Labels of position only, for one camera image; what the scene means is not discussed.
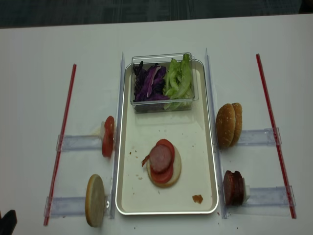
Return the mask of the pink meat slice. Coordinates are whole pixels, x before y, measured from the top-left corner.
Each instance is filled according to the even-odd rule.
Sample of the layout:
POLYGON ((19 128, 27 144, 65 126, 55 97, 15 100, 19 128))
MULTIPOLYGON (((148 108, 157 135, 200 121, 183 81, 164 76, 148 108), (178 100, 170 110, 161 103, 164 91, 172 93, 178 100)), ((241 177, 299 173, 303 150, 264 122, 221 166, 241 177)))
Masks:
POLYGON ((170 149, 165 145, 154 146, 150 153, 142 160, 144 166, 148 161, 156 173, 164 172, 171 164, 172 155, 170 149))

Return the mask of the standing tomato slices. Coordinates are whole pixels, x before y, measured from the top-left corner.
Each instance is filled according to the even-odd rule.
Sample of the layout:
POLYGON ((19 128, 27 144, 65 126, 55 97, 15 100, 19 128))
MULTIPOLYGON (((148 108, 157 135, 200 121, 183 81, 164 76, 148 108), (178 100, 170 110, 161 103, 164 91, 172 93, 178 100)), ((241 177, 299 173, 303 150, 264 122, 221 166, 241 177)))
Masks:
POLYGON ((102 125, 104 128, 104 134, 102 138, 102 155, 104 157, 111 157, 113 152, 113 136, 114 136, 114 118, 113 116, 108 116, 104 124, 102 125))

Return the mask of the lower tomato slice on bun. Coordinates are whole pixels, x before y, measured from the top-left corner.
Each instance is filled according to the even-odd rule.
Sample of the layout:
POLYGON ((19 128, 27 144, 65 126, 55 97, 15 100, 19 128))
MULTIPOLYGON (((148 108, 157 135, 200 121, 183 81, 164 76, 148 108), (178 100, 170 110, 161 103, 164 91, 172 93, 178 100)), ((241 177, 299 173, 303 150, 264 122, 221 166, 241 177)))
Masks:
POLYGON ((173 165, 171 164, 164 172, 156 173, 151 166, 148 167, 150 176, 155 183, 165 184, 171 180, 173 176, 173 165))

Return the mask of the front meat patty slice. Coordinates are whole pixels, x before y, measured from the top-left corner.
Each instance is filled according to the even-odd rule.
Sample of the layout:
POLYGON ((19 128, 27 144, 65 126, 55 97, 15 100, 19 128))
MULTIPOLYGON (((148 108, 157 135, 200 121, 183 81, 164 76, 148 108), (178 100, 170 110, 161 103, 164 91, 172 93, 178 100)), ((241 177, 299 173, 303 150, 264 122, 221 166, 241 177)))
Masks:
POLYGON ((224 200, 225 204, 232 205, 235 197, 236 189, 236 179, 234 174, 227 170, 224 175, 223 186, 224 186, 224 200))

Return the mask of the meat patty slice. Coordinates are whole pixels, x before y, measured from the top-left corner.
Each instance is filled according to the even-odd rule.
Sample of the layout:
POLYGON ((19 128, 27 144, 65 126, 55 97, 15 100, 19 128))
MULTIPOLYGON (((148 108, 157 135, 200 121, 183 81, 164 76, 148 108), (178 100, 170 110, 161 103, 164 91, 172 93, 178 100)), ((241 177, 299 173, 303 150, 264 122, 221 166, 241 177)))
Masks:
POLYGON ((233 183, 234 183, 234 196, 232 205, 239 206, 243 204, 244 200, 244 183, 240 172, 235 171, 233 173, 233 183))
POLYGON ((224 175, 223 186, 224 186, 224 200, 225 204, 232 205, 235 197, 236 189, 236 179, 234 174, 227 170, 224 175))

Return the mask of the purple cabbage leaves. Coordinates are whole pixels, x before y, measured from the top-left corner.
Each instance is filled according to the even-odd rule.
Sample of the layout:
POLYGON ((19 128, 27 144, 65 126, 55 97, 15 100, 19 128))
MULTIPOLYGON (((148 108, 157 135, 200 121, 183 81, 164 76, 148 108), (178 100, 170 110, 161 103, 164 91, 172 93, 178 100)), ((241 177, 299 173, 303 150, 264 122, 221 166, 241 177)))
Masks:
POLYGON ((133 71, 135 74, 134 102, 169 99, 169 96, 163 94, 166 67, 156 63, 145 70, 141 61, 139 65, 133 65, 133 71))

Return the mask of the sesame bun front right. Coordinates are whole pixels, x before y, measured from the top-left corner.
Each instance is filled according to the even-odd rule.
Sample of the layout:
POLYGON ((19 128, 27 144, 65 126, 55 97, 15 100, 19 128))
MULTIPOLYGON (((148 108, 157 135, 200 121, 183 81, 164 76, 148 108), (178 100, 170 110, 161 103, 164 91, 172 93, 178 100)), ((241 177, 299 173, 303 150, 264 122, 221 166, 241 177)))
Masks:
POLYGON ((232 104, 222 106, 216 117, 216 132, 220 148, 227 148, 232 143, 236 127, 235 110, 232 104))

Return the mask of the sesame bun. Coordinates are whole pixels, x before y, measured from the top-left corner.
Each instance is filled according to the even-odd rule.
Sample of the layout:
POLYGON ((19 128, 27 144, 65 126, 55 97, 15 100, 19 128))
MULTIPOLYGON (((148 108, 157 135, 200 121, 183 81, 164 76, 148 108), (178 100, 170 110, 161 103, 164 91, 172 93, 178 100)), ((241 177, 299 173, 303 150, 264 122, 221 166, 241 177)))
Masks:
POLYGON ((222 106, 216 117, 216 132, 220 148, 227 148, 232 143, 236 127, 235 110, 232 104, 222 106))
POLYGON ((242 106, 240 103, 232 103, 232 106, 235 111, 235 129, 230 146, 234 146, 238 142, 242 132, 242 106))

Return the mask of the sesame bun rear right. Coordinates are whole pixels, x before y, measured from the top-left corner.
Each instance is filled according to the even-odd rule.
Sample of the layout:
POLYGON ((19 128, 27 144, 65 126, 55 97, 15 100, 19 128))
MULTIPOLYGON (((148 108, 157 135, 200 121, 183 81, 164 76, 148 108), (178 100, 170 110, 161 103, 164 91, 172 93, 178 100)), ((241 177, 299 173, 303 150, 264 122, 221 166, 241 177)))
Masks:
POLYGON ((232 103, 232 106, 235 111, 235 129, 230 146, 234 146, 238 142, 242 132, 242 106, 240 103, 232 103))

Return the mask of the orange food scrap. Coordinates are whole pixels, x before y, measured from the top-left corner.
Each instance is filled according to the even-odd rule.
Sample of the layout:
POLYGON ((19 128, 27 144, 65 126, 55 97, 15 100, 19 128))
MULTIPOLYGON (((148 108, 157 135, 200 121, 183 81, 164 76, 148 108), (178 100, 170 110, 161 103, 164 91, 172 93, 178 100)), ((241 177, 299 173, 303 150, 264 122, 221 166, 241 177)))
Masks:
POLYGON ((193 199, 193 201, 194 201, 195 203, 198 203, 198 204, 201 204, 202 201, 203 201, 203 197, 202 197, 201 194, 199 194, 199 195, 193 195, 193 196, 192 196, 192 199, 193 199))

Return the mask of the standing bun half left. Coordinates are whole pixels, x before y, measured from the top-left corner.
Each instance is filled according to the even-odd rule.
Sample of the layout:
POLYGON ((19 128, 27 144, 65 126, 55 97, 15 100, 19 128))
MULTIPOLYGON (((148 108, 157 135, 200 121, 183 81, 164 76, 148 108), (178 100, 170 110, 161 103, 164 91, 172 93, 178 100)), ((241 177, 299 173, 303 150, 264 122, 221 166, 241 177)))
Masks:
POLYGON ((105 190, 101 177, 93 174, 87 185, 85 216, 91 227, 101 227, 105 208, 105 190))

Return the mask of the right red strip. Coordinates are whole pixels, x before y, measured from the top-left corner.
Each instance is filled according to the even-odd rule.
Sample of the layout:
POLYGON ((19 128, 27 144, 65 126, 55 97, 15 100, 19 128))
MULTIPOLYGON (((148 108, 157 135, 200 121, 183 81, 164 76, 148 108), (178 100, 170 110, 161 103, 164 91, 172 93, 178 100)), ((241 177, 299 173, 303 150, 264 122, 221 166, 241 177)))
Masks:
POLYGON ((263 86, 263 90, 264 90, 264 95, 265 95, 266 104, 267 104, 267 108, 268 108, 268 114, 269 114, 269 118, 270 118, 270 122, 271 122, 271 127, 273 130, 274 140, 276 143, 276 149, 277 149, 279 164, 280 164, 282 177, 283 177, 283 181, 284 181, 284 186, 285 186, 286 193, 287 193, 287 199, 289 202, 289 209, 290 209, 290 213, 291 213, 291 218, 297 219, 294 200, 293 200, 292 195, 291 195, 291 188, 290 188, 289 179, 288 179, 288 175, 287 175, 287 171, 286 171, 286 167, 285 167, 285 163, 284 163, 283 152, 282 152, 281 144, 279 144, 278 128, 276 126, 276 122, 275 122, 275 118, 274 118, 274 114, 273 114, 273 110, 272 110, 272 106, 271 106, 270 96, 268 93, 268 88, 267 88, 267 83, 266 83, 266 79, 265 79, 265 74, 264 74, 264 70, 263 70, 261 57, 260 57, 260 54, 258 54, 258 53, 256 54, 256 60, 257 60, 260 78, 261 78, 261 82, 262 82, 262 86, 263 86))

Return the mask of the clear rail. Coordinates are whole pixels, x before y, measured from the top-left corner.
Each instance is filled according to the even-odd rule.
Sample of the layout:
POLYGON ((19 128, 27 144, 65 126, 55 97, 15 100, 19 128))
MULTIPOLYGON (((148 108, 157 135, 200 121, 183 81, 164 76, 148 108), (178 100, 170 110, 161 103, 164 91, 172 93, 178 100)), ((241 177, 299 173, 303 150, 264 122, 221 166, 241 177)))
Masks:
POLYGON ((274 146, 281 145, 281 137, 278 128, 266 128, 259 130, 243 130, 239 140, 236 143, 238 146, 274 146))
POLYGON ((62 145, 58 148, 63 151, 101 150, 102 139, 99 135, 64 135, 62 145))
MULTIPOLYGON (((294 199, 294 194, 292 187, 291 195, 294 200, 294 205, 296 206, 296 202, 294 199)), ((248 201, 243 204, 243 206, 281 206, 287 207, 289 206, 289 202, 287 199, 287 193, 284 186, 282 187, 273 187, 273 188, 251 188, 250 187, 250 198, 248 201)))
POLYGON ((85 216, 86 198, 47 197, 44 217, 85 216))

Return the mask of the clear rail upper right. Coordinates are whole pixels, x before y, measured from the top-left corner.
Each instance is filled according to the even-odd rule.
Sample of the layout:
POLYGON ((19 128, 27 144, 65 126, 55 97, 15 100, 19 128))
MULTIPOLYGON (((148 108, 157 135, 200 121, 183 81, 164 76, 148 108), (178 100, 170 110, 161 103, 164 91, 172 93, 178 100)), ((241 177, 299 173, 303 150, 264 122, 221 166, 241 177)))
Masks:
POLYGON ((266 128, 259 130, 243 130, 239 140, 236 143, 238 146, 274 146, 281 145, 281 137, 278 128, 266 128))

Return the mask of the clear rail lower left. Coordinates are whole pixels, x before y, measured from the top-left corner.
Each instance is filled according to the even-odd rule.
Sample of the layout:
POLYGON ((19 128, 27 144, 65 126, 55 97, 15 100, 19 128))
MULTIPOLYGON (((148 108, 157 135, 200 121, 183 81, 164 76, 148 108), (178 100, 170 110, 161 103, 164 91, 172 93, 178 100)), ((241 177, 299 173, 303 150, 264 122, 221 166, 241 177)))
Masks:
POLYGON ((86 198, 47 197, 44 217, 85 216, 86 198))

